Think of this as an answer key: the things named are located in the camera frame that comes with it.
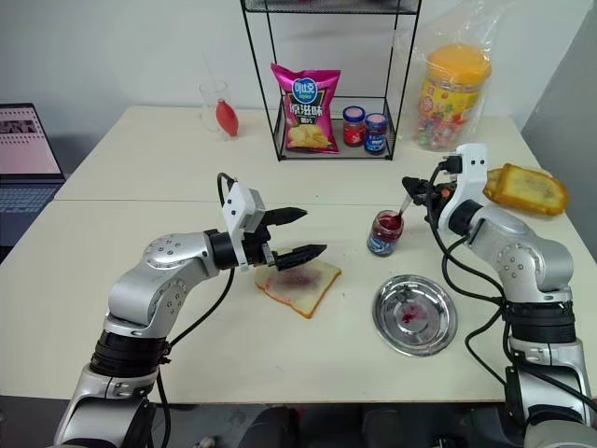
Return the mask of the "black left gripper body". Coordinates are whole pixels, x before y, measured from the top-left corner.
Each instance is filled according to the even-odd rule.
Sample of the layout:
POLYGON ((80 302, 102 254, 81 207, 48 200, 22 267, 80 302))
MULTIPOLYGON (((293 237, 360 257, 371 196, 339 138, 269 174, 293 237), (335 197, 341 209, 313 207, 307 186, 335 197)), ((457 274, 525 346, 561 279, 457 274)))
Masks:
POLYGON ((243 250, 248 265, 253 267, 275 265, 276 254, 269 246, 271 234, 268 227, 275 225, 276 222, 277 212, 274 210, 266 211, 253 231, 244 232, 243 250))

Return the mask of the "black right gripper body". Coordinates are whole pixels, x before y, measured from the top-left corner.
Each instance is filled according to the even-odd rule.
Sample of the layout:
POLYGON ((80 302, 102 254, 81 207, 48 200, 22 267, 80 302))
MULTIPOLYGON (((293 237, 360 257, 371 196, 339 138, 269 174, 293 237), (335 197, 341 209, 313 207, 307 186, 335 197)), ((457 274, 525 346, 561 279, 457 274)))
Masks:
POLYGON ((435 185, 437 187, 437 203, 435 207, 424 206, 425 221, 427 223, 438 223, 441 212, 451 200, 456 191, 456 182, 442 182, 435 185))

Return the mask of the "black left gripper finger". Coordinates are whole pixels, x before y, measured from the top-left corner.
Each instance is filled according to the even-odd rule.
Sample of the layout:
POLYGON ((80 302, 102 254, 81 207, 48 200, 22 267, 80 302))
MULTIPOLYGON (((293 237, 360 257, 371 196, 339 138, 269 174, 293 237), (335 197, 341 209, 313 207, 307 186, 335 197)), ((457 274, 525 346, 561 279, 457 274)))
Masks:
POLYGON ((276 253, 274 264, 279 272, 286 271, 318 258, 326 249, 327 245, 303 245, 283 254, 276 253))
POLYGON ((288 206, 267 211, 268 226, 282 226, 292 223, 308 215, 304 209, 288 206))

